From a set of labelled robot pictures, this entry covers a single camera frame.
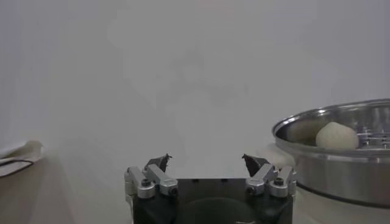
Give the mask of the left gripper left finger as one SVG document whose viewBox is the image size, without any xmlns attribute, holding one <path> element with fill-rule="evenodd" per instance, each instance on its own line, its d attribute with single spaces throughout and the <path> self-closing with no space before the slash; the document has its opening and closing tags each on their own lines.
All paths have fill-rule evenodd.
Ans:
<svg viewBox="0 0 390 224">
<path fill-rule="evenodd" d="M 176 197 L 179 182 L 165 173 L 170 159 L 171 156 L 166 154 L 150 159 L 142 169 L 137 166 L 128 167 L 124 173 L 126 196 L 153 198 L 159 193 L 168 197 Z"/>
</svg>

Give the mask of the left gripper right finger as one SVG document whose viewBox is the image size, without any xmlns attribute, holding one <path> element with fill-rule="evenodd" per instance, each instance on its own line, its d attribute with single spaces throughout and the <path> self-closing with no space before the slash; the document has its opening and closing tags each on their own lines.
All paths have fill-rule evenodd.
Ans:
<svg viewBox="0 0 390 224">
<path fill-rule="evenodd" d="M 251 196 L 263 195 L 266 191 L 277 198 L 296 195 L 296 171 L 292 166 L 276 168 L 265 158 L 244 154 L 249 178 L 246 178 L 246 193 Z"/>
</svg>

